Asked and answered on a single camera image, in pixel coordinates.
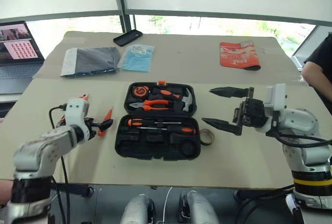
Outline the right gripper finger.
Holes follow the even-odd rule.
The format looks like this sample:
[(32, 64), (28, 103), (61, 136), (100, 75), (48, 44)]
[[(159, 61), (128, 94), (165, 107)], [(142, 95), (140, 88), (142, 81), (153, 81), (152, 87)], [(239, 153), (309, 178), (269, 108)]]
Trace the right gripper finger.
[(243, 97), (247, 97), (248, 88), (241, 89), (241, 88), (234, 88), (234, 87), (219, 87), (219, 88), (210, 89), (209, 92), (213, 93), (215, 95), (221, 96), (221, 97), (243, 98)]
[(202, 118), (202, 120), (208, 125), (225, 132), (232, 133), (236, 136), (242, 134), (242, 127), (234, 124), (230, 124), (228, 121), (219, 120), (214, 118)]

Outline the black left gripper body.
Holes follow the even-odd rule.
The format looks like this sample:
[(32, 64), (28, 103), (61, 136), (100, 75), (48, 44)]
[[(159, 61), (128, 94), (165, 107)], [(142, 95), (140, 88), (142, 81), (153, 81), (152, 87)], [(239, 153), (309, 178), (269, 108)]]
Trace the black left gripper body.
[(94, 128), (94, 119), (90, 117), (84, 117), (82, 124), (83, 140), (90, 140), (95, 137), (96, 131)]

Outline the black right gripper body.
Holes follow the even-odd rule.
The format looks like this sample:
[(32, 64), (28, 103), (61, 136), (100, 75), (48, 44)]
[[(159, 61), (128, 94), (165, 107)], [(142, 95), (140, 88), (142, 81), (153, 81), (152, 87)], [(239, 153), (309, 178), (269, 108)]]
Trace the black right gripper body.
[(268, 120), (265, 115), (263, 101), (253, 98), (254, 88), (235, 89), (234, 97), (242, 98), (242, 101), (234, 110), (233, 123), (237, 126), (247, 126), (254, 128), (261, 128)]

